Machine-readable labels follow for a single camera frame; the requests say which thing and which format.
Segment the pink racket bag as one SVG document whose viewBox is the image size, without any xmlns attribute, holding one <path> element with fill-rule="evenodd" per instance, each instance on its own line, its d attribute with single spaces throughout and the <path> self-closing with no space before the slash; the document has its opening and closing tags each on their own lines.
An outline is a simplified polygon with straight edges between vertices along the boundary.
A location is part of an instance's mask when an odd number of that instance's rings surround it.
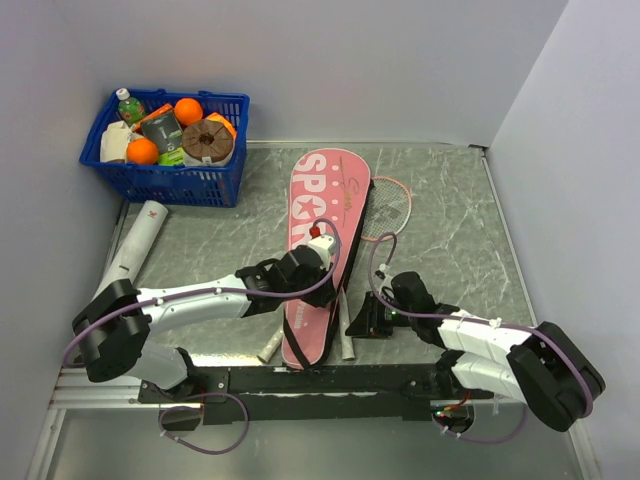
<svg viewBox="0 0 640 480">
<path fill-rule="evenodd" d="M 370 187 L 369 165 L 348 150 L 314 150 L 303 155 L 293 167 L 288 247 L 294 249 L 308 243 L 313 222 L 319 218 L 333 222 L 342 242 L 334 273 L 338 298 L 326 308 L 315 308 L 300 300 L 284 304 L 282 359 L 293 369 L 323 363 L 331 349 L 340 307 L 346 303 L 344 296 L 359 248 Z"/>
</svg>

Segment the badminton racket pink shaft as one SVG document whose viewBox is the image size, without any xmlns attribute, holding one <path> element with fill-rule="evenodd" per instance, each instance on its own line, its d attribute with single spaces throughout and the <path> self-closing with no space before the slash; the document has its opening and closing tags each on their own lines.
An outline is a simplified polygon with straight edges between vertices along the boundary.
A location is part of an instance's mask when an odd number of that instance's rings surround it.
<svg viewBox="0 0 640 480">
<path fill-rule="evenodd" d="M 398 235 L 408 223 L 411 215 L 412 200 L 409 190 L 399 181 L 386 176 L 376 176 L 371 180 L 366 213 L 361 230 L 360 240 L 365 242 L 376 241 L 383 233 L 392 231 Z M 356 318 L 362 308 L 366 308 L 366 292 L 363 297 L 361 308 L 356 314 L 349 312 L 348 300 L 345 292 L 340 296 L 340 342 L 341 359 L 343 361 L 354 361 L 356 351 L 354 348 L 355 339 L 386 339 L 370 335 L 368 338 L 351 338 L 345 335 L 346 328 Z"/>
</svg>

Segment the blue plastic basket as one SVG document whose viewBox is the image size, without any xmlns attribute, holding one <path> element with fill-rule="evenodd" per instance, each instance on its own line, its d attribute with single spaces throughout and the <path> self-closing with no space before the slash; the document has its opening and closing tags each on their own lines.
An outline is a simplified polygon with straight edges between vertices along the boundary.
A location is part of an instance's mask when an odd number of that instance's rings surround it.
<svg viewBox="0 0 640 480">
<path fill-rule="evenodd" d="M 247 158 L 250 97 L 244 93 L 208 90 L 186 94 L 162 88 L 132 88 L 130 92 L 149 111 L 190 97 L 199 101 L 207 114 L 222 114 L 237 132 L 236 145 L 229 163 L 223 167 L 188 167 L 102 162 L 102 134 L 109 124 L 120 119 L 119 100 L 115 93 L 110 94 L 97 114 L 79 162 L 93 168 L 118 194 L 131 203 L 154 200 L 165 205 L 234 207 L 237 204 Z"/>
</svg>

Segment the white shuttlecock tube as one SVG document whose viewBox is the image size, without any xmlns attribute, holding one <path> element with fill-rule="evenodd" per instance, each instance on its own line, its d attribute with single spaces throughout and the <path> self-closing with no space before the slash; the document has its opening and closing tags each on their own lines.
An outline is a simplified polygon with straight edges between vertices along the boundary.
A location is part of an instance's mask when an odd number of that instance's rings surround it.
<svg viewBox="0 0 640 480">
<path fill-rule="evenodd" d="M 117 280 L 135 282 L 168 213 L 169 210 L 156 201 L 147 200 L 143 204 L 131 229 L 106 269 L 93 298 Z"/>
</svg>

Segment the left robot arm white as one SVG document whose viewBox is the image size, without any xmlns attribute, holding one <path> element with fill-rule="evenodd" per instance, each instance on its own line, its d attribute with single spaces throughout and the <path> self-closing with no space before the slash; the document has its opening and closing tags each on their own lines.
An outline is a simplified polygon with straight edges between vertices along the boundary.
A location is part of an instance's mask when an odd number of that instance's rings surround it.
<svg viewBox="0 0 640 480">
<path fill-rule="evenodd" d="M 160 387 L 174 401 L 187 401 L 198 387 L 191 359 L 181 348 L 154 344 L 155 335 L 265 314 L 289 300 L 325 307 L 336 297 L 341 260 L 328 247 L 302 245 L 207 283 L 145 291 L 127 279 L 115 281 L 74 319 L 74 338 L 64 353 L 78 350 L 79 365 L 94 383 L 128 375 Z"/>
</svg>

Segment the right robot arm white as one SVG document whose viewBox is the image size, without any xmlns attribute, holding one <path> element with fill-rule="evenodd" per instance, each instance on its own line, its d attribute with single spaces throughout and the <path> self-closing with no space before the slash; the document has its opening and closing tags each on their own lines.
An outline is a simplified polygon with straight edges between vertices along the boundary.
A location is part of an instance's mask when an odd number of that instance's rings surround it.
<svg viewBox="0 0 640 480">
<path fill-rule="evenodd" d="M 482 320 L 436 301 L 414 271 L 367 292 L 346 334 L 383 339 L 397 327 L 443 349 L 436 384 L 444 396 L 483 390 L 511 398 L 555 431 L 565 432 L 589 416 L 606 389 L 602 375 L 558 325 L 530 328 Z"/>
</svg>

